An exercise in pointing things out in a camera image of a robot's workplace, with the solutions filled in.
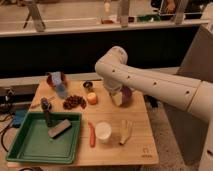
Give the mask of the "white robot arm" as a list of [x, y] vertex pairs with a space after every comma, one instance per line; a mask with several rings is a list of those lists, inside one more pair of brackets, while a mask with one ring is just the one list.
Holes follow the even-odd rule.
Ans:
[[207, 135], [198, 171], [213, 171], [213, 83], [138, 69], [127, 65], [128, 55], [120, 46], [109, 49], [95, 64], [109, 93], [123, 85], [142, 91], [208, 123]]

